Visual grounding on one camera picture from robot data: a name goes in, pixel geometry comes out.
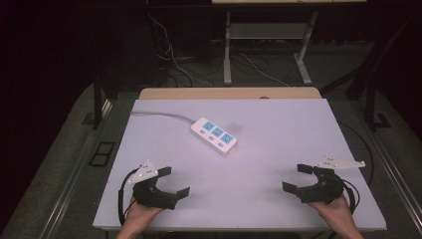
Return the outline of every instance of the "power strip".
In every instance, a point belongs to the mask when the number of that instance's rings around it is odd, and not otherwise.
[[[222,155],[235,151],[237,138],[206,118],[199,119],[190,129],[193,134]]]

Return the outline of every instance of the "floor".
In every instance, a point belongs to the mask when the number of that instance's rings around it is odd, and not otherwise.
[[[209,62],[197,61],[188,53],[177,52],[175,59],[179,66],[168,71],[167,82],[162,87],[226,87],[222,78],[221,42],[215,41],[213,46],[215,51]],[[298,42],[233,43],[232,87],[301,87],[303,83],[293,60],[293,52],[299,46]],[[371,47],[369,43],[311,44],[305,64],[313,81],[312,87],[322,88],[355,69]],[[376,96],[375,110],[386,116],[391,127],[379,128],[376,132],[368,129],[363,121],[364,97],[349,101],[344,95],[348,85],[345,83],[323,97],[328,99],[355,159],[366,162],[367,166],[361,172],[367,180],[370,180],[373,169],[369,187],[388,229],[364,232],[364,236],[375,239],[422,238],[420,221],[419,224],[415,223],[421,215],[419,202],[422,192],[419,189],[422,182],[419,178],[422,176],[422,142],[380,93]],[[115,232],[105,233],[92,224],[128,113],[139,92],[121,92],[118,99],[105,101],[104,120],[97,129],[93,129],[92,125],[93,93],[93,86],[90,86],[75,102],[68,120],[1,238],[115,236]],[[106,166],[89,166],[95,151],[105,142],[113,143]],[[318,237],[315,237],[315,232],[301,232],[299,235],[303,239],[326,238],[329,232]],[[145,236],[162,237],[153,233],[146,233]],[[279,233],[254,236],[282,238]]]

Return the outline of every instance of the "table leg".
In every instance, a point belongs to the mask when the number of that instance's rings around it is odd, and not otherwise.
[[[224,52],[224,85],[232,85],[232,72],[230,69],[230,12],[227,12],[226,19],[226,41]]]
[[[298,65],[299,72],[301,74],[302,80],[304,81],[305,85],[310,85],[312,83],[310,75],[308,74],[308,70],[305,67],[304,56],[305,56],[305,51],[307,50],[308,44],[310,43],[311,35],[313,34],[316,20],[317,20],[317,12],[312,12],[308,25],[305,28],[302,47],[298,53],[294,53],[296,64]]]

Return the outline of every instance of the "wire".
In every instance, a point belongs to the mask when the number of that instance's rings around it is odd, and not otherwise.
[[[243,69],[241,69],[238,64],[244,65],[242,62],[238,61],[237,59],[235,59],[234,57],[230,57],[230,64],[235,67],[239,72],[251,75],[251,76],[256,76],[258,74],[260,74],[259,72],[255,71],[255,69],[251,66],[247,66],[248,68],[254,69],[254,72],[247,72]]]
[[[369,186],[372,183],[373,174],[375,172],[375,163],[374,163],[374,159],[373,159],[373,155],[372,155],[372,150],[370,149],[369,144],[366,142],[366,140],[356,130],[354,130],[352,127],[345,124],[344,122],[338,121],[338,124],[341,124],[341,125],[347,127],[356,136],[358,136],[360,138],[360,140],[363,142],[363,144],[365,145],[365,147],[366,147],[366,149],[369,153],[369,159],[370,159],[370,174],[369,174],[368,181],[366,182],[366,184]]]
[[[221,68],[222,65],[223,65],[223,60],[218,61],[218,65],[217,65],[217,68],[215,70],[213,70],[213,71],[211,71],[209,73],[201,73],[201,74],[196,73],[196,72],[194,72],[194,71],[192,71],[192,70],[190,70],[190,69],[188,69],[186,67],[183,67],[183,66],[180,66],[180,67],[182,67],[186,71],[189,71],[190,73],[192,73],[192,74],[194,74],[196,76],[206,77],[206,76],[212,76],[212,75],[216,74],[220,70],[220,68]]]
[[[135,112],[131,112],[130,114],[133,115],[133,116],[137,116],[137,115],[147,115],[147,116],[159,115],[159,116],[177,118],[177,119],[181,119],[181,120],[187,120],[188,122],[190,122],[192,124],[194,124],[196,122],[196,120],[190,119],[188,117],[178,115],[178,114],[171,114],[171,113],[135,111]]]
[[[127,174],[127,176],[124,178],[123,182],[121,183],[120,190],[118,191],[117,210],[118,210],[118,220],[120,221],[121,225],[123,225],[124,223],[124,214],[125,214],[125,212],[123,212],[124,185],[126,184],[127,180],[130,178],[130,176],[136,173],[137,170],[138,168],[132,170],[130,173]]]
[[[257,71],[259,72],[259,73],[261,73],[261,75],[263,75],[263,76],[265,76],[265,77],[267,77],[267,78],[270,78],[270,79],[272,79],[272,80],[274,80],[274,81],[276,81],[276,82],[279,82],[279,83],[281,83],[281,84],[283,84],[283,85],[285,85],[286,87],[289,87],[289,85],[287,85],[286,83],[284,83],[284,82],[282,82],[282,81],[280,81],[280,80],[278,80],[278,79],[275,79],[275,78],[273,78],[273,77],[270,77],[270,76],[268,76],[267,74],[265,74],[265,73],[263,73],[257,66],[255,66],[255,64],[247,57],[247,56],[245,56],[245,55],[243,55],[243,54],[239,54],[239,55],[241,55],[242,57],[244,57],[244,58],[246,58],[246,60],[248,60],[251,64],[252,64],[252,66],[254,66],[254,68],[255,69],[257,69]]]
[[[174,65],[178,68],[178,69],[180,69],[180,71],[182,71],[184,74],[186,74],[186,76],[188,76],[190,79],[193,79],[193,80],[195,80],[196,82],[199,82],[199,83],[201,83],[201,84],[206,84],[206,85],[208,85],[209,87],[214,87],[214,85],[212,84],[212,82],[211,81],[201,81],[201,80],[199,80],[198,78],[195,78],[195,77],[193,77],[193,76],[191,76],[190,74],[188,74],[182,67],[180,67],[179,66],[179,64],[177,63],[177,61],[176,61],[176,58],[174,57],[174,49],[173,49],[173,46],[171,45],[171,43],[170,43],[170,41],[169,41],[169,39],[168,39],[168,35],[167,35],[167,29],[161,24],[161,23],[159,23],[157,20],[155,20],[149,13],[147,14],[148,15],[148,17],[155,23],[155,24],[157,24],[158,26],[160,26],[163,30],[164,30],[164,36],[165,36],[165,40],[167,41],[167,43],[168,43],[168,49],[167,49],[167,52],[165,52],[165,54],[168,54],[168,53],[170,53],[170,58],[171,58],[171,60],[173,61],[173,63],[174,63]],[[164,58],[164,57],[162,57],[162,56],[158,56],[159,58],[161,58],[161,59],[163,59],[163,60],[167,60],[166,58]]]
[[[354,206],[354,208],[356,208],[357,207],[357,205],[359,205],[359,203],[360,203],[360,193],[359,193],[359,191],[357,190],[357,188],[353,185],[353,184],[351,184],[349,181],[347,181],[347,180],[344,180],[344,179],[342,179],[342,181],[343,182],[345,182],[345,183],[347,183],[348,185],[350,185],[353,189],[354,189],[354,191],[356,192],[356,194],[357,194],[357,201],[355,202],[355,204],[353,205]]]
[[[169,78],[174,80],[174,82],[176,83],[176,87],[178,87],[177,83],[180,83],[180,85],[182,85],[185,88],[193,88],[192,80],[189,77],[187,77],[186,75],[173,76],[169,73],[167,73],[167,75],[168,75]],[[190,83],[189,86],[184,84],[178,77],[187,77],[187,79],[189,80],[189,83]]]
[[[238,51],[238,53],[236,55],[235,54],[233,54],[233,55],[234,56],[239,55],[239,56],[242,56],[243,58],[247,59],[248,62],[246,62],[246,63],[239,62],[239,64],[241,64],[241,65],[243,65],[245,67],[251,68],[253,70],[256,70],[258,68],[260,71],[267,71],[268,69],[270,69],[270,64],[268,63],[268,61],[265,58],[261,57],[261,56],[260,57],[257,57],[257,56],[249,56],[249,57],[246,57],[245,54],[242,54],[239,51]],[[251,58],[260,59],[262,62],[265,63],[265,67],[264,68],[263,67],[258,67],[257,64],[252,64],[252,67],[251,67],[251,61],[248,60],[248,58],[249,59],[251,59]]]
[[[210,84],[209,82],[206,82],[206,81],[201,81],[201,80],[199,80],[199,79],[197,79],[197,78],[195,78],[195,77],[191,76],[190,74],[188,74],[185,70],[183,70],[183,68],[181,68],[181,67],[179,66],[179,64],[177,63],[176,59],[174,59],[174,50],[173,50],[173,47],[172,47],[171,45],[170,45],[170,54],[171,54],[171,59],[173,60],[174,65],[176,65],[176,67],[177,67],[178,69],[180,69],[180,71],[182,71],[184,74],[186,74],[186,76],[188,76],[189,78],[191,78],[191,79],[193,79],[193,80],[195,80],[195,81],[197,81],[197,82],[199,82],[199,83],[206,84],[206,85],[208,85],[209,87],[214,87],[214,86],[213,86],[212,84]]]
[[[127,211],[129,210],[129,208],[131,207],[131,205],[133,205],[133,203],[135,202],[135,200],[131,201],[130,204],[127,206],[126,210],[124,210],[124,215],[126,215]]]
[[[169,74],[167,74],[167,75],[168,75],[168,78],[173,79],[174,84],[176,85],[176,88],[178,88],[178,87],[179,87],[179,85],[177,84],[177,80],[176,80],[173,76],[171,76],[171,75],[169,75]]]
[[[249,75],[258,75],[258,74],[260,74],[259,72],[257,72],[256,70],[257,70],[257,68],[260,70],[260,71],[266,71],[266,70],[268,70],[268,69],[270,69],[270,65],[269,65],[269,63],[268,63],[268,61],[267,60],[265,60],[265,59],[262,59],[263,60],[263,62],[266,64],[266,67],[265,68],[260,68],[260,67],[258,67],[257,66],[257,64],[255,64],[255,66],[257,67],[254,67],[253,65],[251,65],[251,63],[250,62],[246,62],[246,63],[244,63],[244,62],[242,62],[242,61],[239,61],[239,60],[237,60],[236,58],[233,58],[233,57],[230,57],[230,60],[234,63],[234,64],[240,64],[240,65],[242,65],[242,66],[244,66],[244,67],[246,67],[246,68],[248,68],[248,69],[252,69],[254,72],[253,73],[248,73],[248,72],[246,72],[246,71],[244,71],[244,70],[242,70],[242,69],[240,69],[238,66],[235,66],[240,72],[243,72],[243,73],[246,73],[246,74],[249,74]]]

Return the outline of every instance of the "white table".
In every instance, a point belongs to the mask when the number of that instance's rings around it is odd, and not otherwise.
[[[120,227],[117,191],[124,177],[150,159],[172,174],[157,187],[190,195],[175,210],[165,210],[150,224],[157,231],[303,231],[326,230],[317,213],[282,189],[317,178],[297,172],[297,164],[317,165],[325,154],[353,160],[326,100],[140,100],[135,111],[206,117],[235,135],[236,151],[222,156],[196,138],[186,121],[148,116],[129,118],[94,226]],[[385,220],[359,169],[338,170],[359,190],[354,218],[360,230],[386,229]],[[125,204],[131,186],[125,188]]]

